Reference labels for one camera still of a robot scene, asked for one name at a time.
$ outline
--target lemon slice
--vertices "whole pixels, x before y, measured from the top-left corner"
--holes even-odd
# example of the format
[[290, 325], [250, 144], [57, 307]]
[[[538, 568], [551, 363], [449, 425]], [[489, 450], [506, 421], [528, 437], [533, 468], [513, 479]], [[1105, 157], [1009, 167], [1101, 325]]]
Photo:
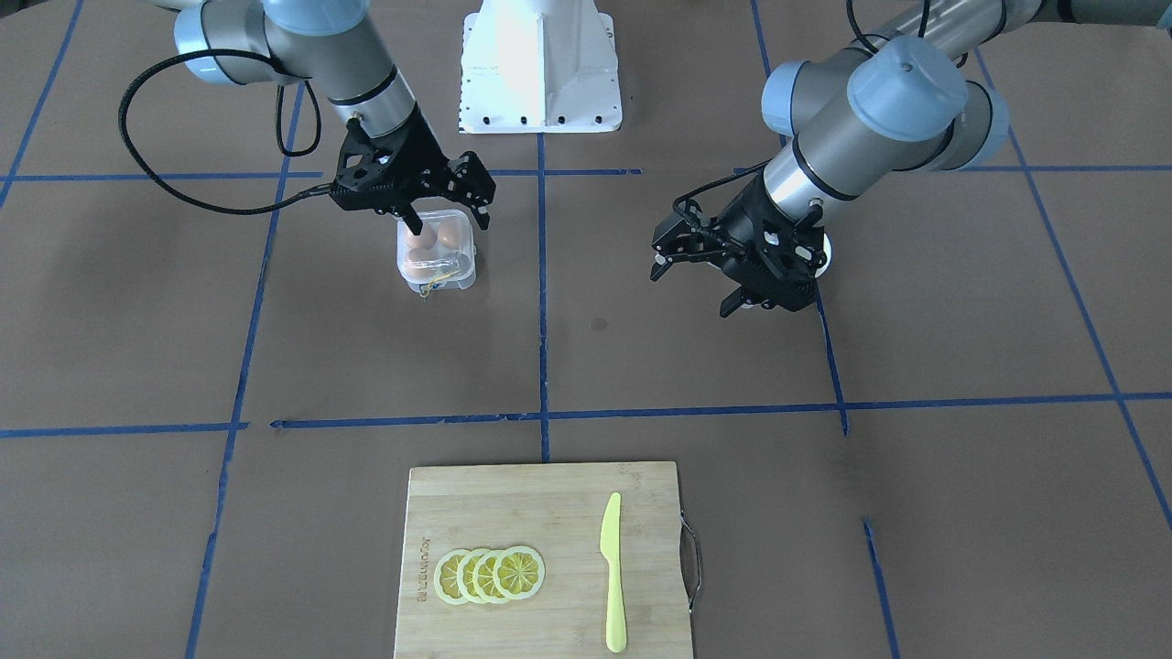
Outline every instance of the lemon slice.
[[490, 604], [504, 604], [509, 602], [499, 590], [497, 590], [495, 579], [492, 578], [493, 571], [497, 566], [497, 561], [503, 555], [503, 551], [490, 551], [481, 556], [476, 561], [476, 566], [472, 569], [472, 586], [476, 590], [476, 595], [481, 597], [484, 602]]
[[545, 583], [545, 562], [536, 549], [510, 546], [500, 552], [492, 571], [492, 585], [507, 599], [529, 599]]
[[485, 603], [484, 598], [476, 595], [476, 575], [472, 570], [476, 568], [476, 562], [489, 551], [488, 549], [473, 549], [465, 553], [456, 565], [456, 573], [459, 575], [459, 578], [456, 580], [456, 589], [459, 590], [461, 597], [472, 604]]
[[459, 595], [459, 559], [465, 556], [468, 556], [466, 549], [449, 551], [436, 563], [436, 571], [431, 578], [436, 596], [454, 606], [468, 604], [464, 596]]

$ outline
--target knife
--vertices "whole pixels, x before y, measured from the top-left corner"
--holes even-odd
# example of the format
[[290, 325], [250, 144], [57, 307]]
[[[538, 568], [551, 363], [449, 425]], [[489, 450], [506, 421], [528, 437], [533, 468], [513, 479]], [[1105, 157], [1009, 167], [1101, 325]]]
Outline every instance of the knife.
[[609, 585], [606, 589], [606, 647], [619, 653], [627, 648], [627, 612], [622, 605], [622, 569], [619, 565], [619, 509], [622, 495], [611, 494], [602, 515], [602, 534], [598, 550], [611, 568]]

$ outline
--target clear plastic container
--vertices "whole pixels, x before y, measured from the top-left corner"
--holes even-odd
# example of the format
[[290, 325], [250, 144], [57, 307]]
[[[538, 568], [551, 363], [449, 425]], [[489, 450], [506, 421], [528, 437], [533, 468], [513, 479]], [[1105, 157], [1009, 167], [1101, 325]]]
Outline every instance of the clear plastic container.
[[398, 273], [421, 295], [444, 288], [468, 288], [476, 281], [472, 223], [461, 210], [421, 212], [423, 231], [411, 233], [398, 220]]

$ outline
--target cutting board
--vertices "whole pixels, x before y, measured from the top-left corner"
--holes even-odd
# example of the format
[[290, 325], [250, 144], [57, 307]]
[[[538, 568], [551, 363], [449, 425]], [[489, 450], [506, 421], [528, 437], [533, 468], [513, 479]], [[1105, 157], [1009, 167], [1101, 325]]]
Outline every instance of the cutting board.
[[[607, 565], [598, 541], [611, 492], [622, 494], [627, 650], [606, 648]], [[431, 586], [452, 549], [534, 548], [545, 583], [530, 599], [445, 604]], [[680, 571], [674, 462], [411, 469], [395, 659], [691, 659]]]

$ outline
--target egg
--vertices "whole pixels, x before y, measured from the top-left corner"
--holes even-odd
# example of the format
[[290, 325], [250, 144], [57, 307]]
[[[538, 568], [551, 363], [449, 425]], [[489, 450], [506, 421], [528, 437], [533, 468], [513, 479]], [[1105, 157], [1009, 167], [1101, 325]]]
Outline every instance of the egg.
[[427, 281], [431, 279], [436, 273], [436, 269], [422, 264], [432, 261], [435, 258], [434, 253], [420, 247], [407, 252], [407, 258], [403, 260], [403, 274], [415, 280]]
[[436, 230], [431, 229], [431, 224], [424, 222], [418, 236], [411, 233], [411, 230], [408, 229], [403, 233], [403, 240], [407, 243], [408, 249], [430, 250], [436, 244]]
[[464, 242], [464, 231], [459, 222], [444, 222], [440, 224], [440, 244], [449, 250], [458, 250]]

